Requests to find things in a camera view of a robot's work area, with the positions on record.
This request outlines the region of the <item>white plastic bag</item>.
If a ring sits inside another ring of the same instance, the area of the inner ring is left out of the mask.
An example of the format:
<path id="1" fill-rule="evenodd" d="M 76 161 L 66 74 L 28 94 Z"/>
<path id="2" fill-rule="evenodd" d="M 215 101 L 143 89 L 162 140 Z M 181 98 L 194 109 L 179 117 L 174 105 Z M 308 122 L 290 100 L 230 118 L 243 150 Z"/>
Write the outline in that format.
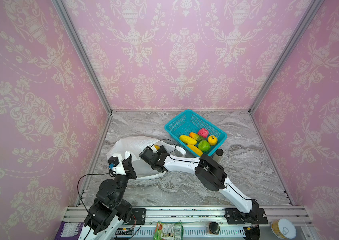
<path id="1" fill-rule="evenodd" d="M 143 161 L 139 154 L 146 148 L 152 145 L 164 146 L 168 152 L 179 151 L 182 157 L 170 155 L 165 159 L 164 172 L 153 170 L 145 161 Z M 126 170 L 122 167 L 122 161 L 131 157 L 132 167 L 136 172 L 137 180 L 153 180 L 165 175 L 166 172 L 183 172 L 194 174 L 194 168 L 197 163 L 186 162 L 186 151 L 175 145 L 170 145 L 162 140 L 151 137 L 128 137 L 121 139 L 115 143 L 111 150 L 107 153 L 107 157 L 118 157 L 119 164 L 110 168 L 110 172 L 114 174 L 114 180 L 120 181 L 126 179 Z"/>

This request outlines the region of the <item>yellow banana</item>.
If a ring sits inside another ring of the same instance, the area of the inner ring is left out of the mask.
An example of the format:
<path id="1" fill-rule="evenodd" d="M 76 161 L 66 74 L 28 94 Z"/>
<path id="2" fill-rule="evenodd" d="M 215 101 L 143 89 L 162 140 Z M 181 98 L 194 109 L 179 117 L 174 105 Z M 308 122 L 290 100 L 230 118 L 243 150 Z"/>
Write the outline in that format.
<path id="1" fill-rule="evenodd" d="M 187 147 L 191 149 L 197 156 L 201 157 L 203 155 L 203 152 L 195 145 L 188 144 Z"/>
<path id="2" fill-rule="evenodd" d="M 196 145 L 197 141 L 193 139 L 192 137 L 186 136 L 186 135 L 181 135 L 179 137 L 180 141 L 185 143 L 186 145 Z"/>

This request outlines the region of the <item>orange green mango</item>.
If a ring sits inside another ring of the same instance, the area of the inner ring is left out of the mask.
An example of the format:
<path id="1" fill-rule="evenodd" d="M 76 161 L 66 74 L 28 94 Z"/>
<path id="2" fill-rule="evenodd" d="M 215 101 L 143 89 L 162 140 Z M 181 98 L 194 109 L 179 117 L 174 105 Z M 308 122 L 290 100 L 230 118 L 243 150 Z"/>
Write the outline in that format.
<path id="1" fill-rule="evenodd" d="M 196 133 L 190 133 L 189 136 L 194 139 L 197 143 L 201 142 L 201 141 L 205 141 L 205 138 L 196 134 Z"/>

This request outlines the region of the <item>green fruit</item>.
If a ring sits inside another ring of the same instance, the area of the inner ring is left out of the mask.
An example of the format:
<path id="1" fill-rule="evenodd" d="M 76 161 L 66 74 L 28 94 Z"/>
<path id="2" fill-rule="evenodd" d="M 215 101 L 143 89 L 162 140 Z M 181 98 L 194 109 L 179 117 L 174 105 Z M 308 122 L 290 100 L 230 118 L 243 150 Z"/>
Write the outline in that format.
<path id="1" fill-rule="evenodd" d="M 211 145 L 207 140 L 202 140 L 198 143 L 197 147 L 204 153 L 210 151 Z"/>

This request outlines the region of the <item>teal plastic basket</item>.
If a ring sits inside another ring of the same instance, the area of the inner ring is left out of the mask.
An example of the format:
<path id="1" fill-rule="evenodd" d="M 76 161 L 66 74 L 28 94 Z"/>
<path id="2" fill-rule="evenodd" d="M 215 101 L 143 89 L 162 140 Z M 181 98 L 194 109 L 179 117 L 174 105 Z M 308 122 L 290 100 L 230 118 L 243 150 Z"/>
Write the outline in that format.
<path id="1" fill-rule="evenodd" d="M 205 155 L 212 156 L 217 149 L 221 147 L 224 141 L 227 138 L 227 134 L 223 132 L 221 129 L 198 115 L 192 110 L 185 110 L 176 116 L 174 119 L 169 121 L 164 129 L 176 140 L 178 141 L 183 147 L 190 152 L 197 156 L 191 149 L 187 147 L 187 145 L 180 141 L 179 137 L 181 135 L 189 136 L 190 133 L 198 133 L 200 129 L 207 129 L 209 131 L 209 136 L 213 135 L 218 138 L 218 143 L 215 146 L 211 146 L 210 151 L 204 153 Z"/>

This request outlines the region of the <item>pink dragon fruit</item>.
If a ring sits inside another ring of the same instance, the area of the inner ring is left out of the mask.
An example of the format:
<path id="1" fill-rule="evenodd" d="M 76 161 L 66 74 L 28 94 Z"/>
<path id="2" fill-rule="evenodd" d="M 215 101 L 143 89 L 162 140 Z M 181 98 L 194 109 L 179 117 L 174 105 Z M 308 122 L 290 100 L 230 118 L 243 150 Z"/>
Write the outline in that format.
<path id="1" fill-rule="evenodd" d="M 197 133 L 199 136 L 207 139 L 209 135 L 209 131 L 207 129 L 200 129 Z"/>

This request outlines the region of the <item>yellow fruit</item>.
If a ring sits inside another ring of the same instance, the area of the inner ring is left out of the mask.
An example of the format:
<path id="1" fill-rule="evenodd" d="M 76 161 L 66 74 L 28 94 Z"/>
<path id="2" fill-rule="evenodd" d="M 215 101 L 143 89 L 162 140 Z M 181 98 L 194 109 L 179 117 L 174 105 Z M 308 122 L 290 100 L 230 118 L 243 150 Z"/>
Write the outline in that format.
<path id="1" fill-rule="evenodd" d="M 216 136 L 211 135 L 207 138 L 207 141 L 211 146 L 215 146 L 218 143 L 218 138 Z"/>

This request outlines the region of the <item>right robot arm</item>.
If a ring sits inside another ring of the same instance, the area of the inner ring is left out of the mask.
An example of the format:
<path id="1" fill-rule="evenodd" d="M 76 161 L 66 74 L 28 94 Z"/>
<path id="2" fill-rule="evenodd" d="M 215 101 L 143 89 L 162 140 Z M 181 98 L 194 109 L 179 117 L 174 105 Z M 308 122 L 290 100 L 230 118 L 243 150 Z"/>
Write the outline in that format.
<path id="1" fill-rule="evenodd" d="M 198 158 L 176 157 L 162 150 L 146 147 L 139 157 L 158 172 L 183 172 L 194 174 L 202 185 L 210 191 L 224 195 L 243 217 L 257 219 L 259 204 L 246 196 L 229 179 L 224 168 L 212 157 L 203 154 Z"/>

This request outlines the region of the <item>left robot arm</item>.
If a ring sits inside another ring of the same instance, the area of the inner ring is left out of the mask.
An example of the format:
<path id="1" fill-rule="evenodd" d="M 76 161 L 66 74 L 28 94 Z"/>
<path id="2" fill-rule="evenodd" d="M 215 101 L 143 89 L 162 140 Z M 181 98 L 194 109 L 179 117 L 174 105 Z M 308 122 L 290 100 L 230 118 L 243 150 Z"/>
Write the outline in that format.
<path id="1" fill-rule="evenodd" d="M 95 195 L 94 203 L 86 209 L 85 238 L 90 240 L 110 240 L 122 224 L 132 217 L 132 205 L 123 199 L 129 180 L 137 178 L 132 166 L 132 154 L 114 154 L 108 159 L 109 174 L 113 179 L 103 181 Z"/>

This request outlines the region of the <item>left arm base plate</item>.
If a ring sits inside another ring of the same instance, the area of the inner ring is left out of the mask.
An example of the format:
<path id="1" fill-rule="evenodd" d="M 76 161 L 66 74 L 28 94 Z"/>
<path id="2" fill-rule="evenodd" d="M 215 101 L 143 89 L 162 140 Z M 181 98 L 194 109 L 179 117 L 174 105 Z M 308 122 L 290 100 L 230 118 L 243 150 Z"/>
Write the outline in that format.
<path id="1" fill-rule="evenodd" d="M 116 214 L 117 219 L 122 220 L 124 225 L 144 225 L 145 216 L 146 208 L 132 208 Z"/>

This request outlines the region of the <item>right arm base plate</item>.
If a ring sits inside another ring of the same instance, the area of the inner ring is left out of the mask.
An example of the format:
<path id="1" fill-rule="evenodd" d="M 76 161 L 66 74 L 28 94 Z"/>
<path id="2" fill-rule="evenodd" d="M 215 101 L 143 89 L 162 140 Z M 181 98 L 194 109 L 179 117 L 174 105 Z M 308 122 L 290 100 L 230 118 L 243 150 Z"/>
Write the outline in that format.
<path id="1" fill-rule="evenodd" d="M 267 225 L 268 219 L 264 209 L 259 208 L 254 213 L 246 214 L 237 208 L 224 209 L 224 217 L 229 225 Z"/>

